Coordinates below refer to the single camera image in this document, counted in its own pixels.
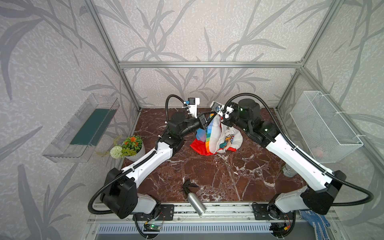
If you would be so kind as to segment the white colourful children's jacket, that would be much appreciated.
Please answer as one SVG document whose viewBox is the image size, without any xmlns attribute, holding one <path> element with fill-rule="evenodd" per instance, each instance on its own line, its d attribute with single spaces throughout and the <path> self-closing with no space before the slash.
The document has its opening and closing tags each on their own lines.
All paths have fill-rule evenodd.
<svg viewBox="0 0 384 240">
<path fill-rule="evenodd" d="M 226 152 L 236 152 L 243 143 L 239 130 L 222 124 L 222 118 L 216 115 L 206 130 L 198 129 L 190 147 L 199 155 L 212 156 Z"/>
</svg>

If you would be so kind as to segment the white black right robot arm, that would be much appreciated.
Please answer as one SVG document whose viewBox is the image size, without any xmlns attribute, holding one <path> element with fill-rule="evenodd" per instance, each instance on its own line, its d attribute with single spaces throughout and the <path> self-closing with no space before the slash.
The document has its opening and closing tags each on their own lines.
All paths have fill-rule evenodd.
<svg viewBox="0 0 384 240">
<path fill-rule="evenodd" d="M 236 126 L 244 131 L 249 139 L 278 156 L 306 181 L 307 185 L 299 190 L 273 197 L 268 206 L 272 217 L 297 210 L 325 215 L 336 206 L 334 201 L 346 175 L 324 167 L 294 145 L 275 118 L 272 122 L 263 121 L 260 105 L 253 99 L 242 99 L 238 103 L 228 101 L 215 110 L 223 117 L 226 126 Z"/>
</svg>

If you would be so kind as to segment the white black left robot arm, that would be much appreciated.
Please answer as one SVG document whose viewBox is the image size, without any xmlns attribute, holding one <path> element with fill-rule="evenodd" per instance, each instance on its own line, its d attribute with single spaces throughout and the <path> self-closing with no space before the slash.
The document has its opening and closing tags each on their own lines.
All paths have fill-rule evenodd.
<svg viewBox="0 0 384 240">
<path fill-rule="evenodd" d="M 186 119 L 183 113 L 174 113 L 153 149 L 128 167 L 113 168 L 108 172 L 104 185 L 88 204 L 89 212 L 115 214 L 120 219 L 136 213 L 155 214 L 160 203 L 151 196 L 138 194 L 140 184 L 183 147 L 185 136 L 207 129 L 216 116 L 214 112 L 206 112 Z"/>
</svg>

